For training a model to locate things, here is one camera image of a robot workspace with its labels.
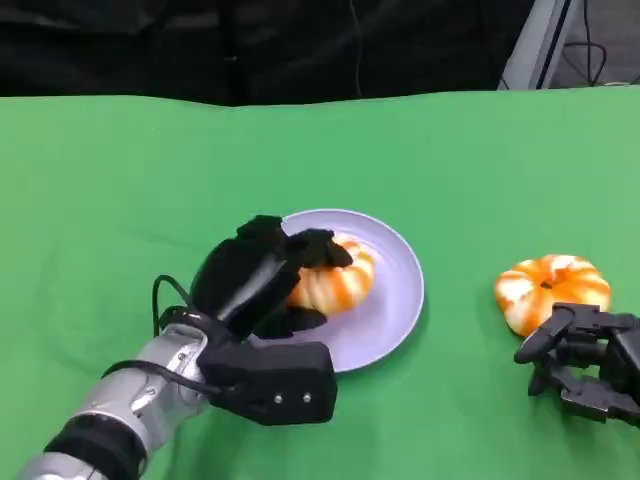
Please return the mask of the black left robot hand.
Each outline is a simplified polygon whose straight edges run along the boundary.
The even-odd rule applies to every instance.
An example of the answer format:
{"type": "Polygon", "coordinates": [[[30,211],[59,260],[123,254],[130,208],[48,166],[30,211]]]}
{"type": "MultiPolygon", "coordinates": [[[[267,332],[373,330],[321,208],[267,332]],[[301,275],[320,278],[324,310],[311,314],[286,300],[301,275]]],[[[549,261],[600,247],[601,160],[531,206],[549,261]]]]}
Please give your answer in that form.
{"type": "Polygon", "coordinates": [[[301,282],[301,270],[347,267],[351,255],[334,242],[334,232],[310,228],[288,235],[279,216],[257,215],[205,258],[191,287],[198,312],[225,324],[244,341],[290,338],[324,325],[314,307],[287,304],[301,282]]]}

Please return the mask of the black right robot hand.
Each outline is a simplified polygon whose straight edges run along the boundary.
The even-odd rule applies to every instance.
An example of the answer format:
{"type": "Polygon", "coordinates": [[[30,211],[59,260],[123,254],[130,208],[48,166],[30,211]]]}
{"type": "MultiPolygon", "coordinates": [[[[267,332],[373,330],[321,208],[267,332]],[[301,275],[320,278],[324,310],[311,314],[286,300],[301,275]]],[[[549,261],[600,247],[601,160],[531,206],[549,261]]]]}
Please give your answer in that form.
{"type": "Polygon", "coordinates": [[[596,305],[556,303],[521,343],[517,364],[534,365],[529,396],[557,394],[572,415],[639,426],[639,318],[596,305]]]}

